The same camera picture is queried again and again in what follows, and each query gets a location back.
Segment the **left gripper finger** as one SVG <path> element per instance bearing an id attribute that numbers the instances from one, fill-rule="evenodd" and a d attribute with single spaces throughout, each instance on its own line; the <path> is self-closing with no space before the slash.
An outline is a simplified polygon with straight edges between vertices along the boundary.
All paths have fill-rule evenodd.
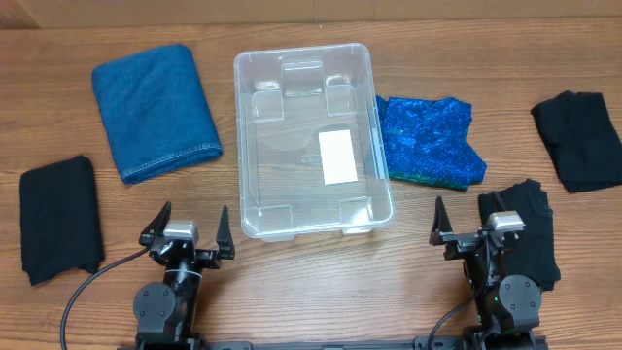
<path id="1" fill-rule="evenodd" d="M 155 218 L 141 232 L 141 235 L 161 235 L 170 220 L 170 216 L 171 202 L 166 201 Z"/>
<path id="2" fill-rule="evenodd" d="M 228 208 L 225 205 L 220 217 L 219 227 L 216 236 L 218 251 L 221 259 L 233 260 L 235 258 L 235 247 L 229 225 Z"/>

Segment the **sparkly blue fabric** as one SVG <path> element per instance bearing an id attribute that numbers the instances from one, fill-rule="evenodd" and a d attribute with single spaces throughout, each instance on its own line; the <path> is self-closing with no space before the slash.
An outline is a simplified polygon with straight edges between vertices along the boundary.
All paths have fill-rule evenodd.
<path id="1" fill-rule="evenodd" d="M 465 191 L 484 180 L 486 162 L 469 145 L 472 105 L 455 97 L 376 97 L 389 175 Z"/>

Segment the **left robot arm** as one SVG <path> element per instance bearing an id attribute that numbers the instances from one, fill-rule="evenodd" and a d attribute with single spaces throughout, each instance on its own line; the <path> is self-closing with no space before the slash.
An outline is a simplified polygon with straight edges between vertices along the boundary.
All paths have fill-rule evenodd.
<path id="1" fill-rule="evenodd" d="M 173 220 L 165 203 L 145 227 L 139 244 L 164 267 L 163 279 L 137 292 L 133 313 L 137 319 L 137 349 L 206 349 L 207 342 L 193 330 L 195 310 L 205 269 L 219 269 L 235 257 L 228 209 L 223 208 L 216 249 L 199 249 L 194 221 Z"/>

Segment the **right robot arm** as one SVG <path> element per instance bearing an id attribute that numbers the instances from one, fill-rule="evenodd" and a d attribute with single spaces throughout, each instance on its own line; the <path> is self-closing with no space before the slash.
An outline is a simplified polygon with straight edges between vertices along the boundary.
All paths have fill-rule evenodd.
<path id="1" fill-rule="evenodd" d="M 519 242 L 524 222 L 515 211 L 494 212 L 487 223 L 472 233 L 453 231 L 443 200 L 435 200 L 429 243 L 445 248 L 444 259 L 461 260 L 472 296 L 454 307 L 434 325 L 430 335 L 417 340 L 419 349 L 544 350 L 546 338 L 535 336 L 539 326 L 542 290 L 531 278 L 513 274 L 502 262 L 504 253 Z M 478 324 L 460 335 L 436 333 L 450 317 L 473 303 Z"/>

